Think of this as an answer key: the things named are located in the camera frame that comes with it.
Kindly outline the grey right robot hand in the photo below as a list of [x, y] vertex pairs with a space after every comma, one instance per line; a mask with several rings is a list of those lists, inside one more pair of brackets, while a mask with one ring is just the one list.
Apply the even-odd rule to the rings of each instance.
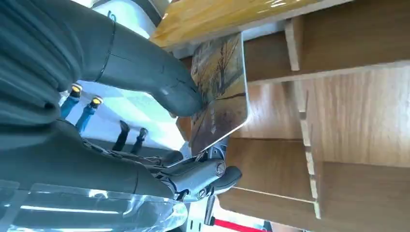
[[143, 36], [70, 0], [0, 3], [0, 179], [197, 200], [241, 178], [235, 167], [161, 171], [87, 146], [60, 116], [60, 93], [78, 80], [150, 94], [176, 116], [203, 104], [186, 66]]

